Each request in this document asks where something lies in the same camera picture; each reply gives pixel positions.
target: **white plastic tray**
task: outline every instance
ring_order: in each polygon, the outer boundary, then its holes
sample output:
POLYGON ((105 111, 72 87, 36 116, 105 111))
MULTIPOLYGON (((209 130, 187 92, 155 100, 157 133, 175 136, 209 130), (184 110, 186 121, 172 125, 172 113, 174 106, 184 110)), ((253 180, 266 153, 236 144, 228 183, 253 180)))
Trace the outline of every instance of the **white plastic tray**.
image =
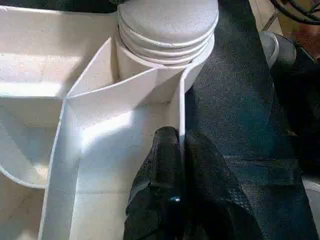
POLYGON ((132 181, 163 126, 184 144, 191 63, 133 55, 116 14, 0 6, 0 236, 121 240, 132 181))

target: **dark surface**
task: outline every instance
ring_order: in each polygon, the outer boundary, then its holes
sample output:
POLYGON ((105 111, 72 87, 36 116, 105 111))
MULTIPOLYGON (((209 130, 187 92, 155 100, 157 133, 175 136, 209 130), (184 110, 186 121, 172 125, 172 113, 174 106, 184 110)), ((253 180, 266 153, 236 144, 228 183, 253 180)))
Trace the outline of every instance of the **dark surface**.
POLYGON ((112 13, 117 6, 108 0, 0 0, 0 5, 84 13, 112 13))
POLYGON ((247 0, 219 0, 216 43, 186 94, 186 127, 224 156, 291 158, 273 80, 247 0))

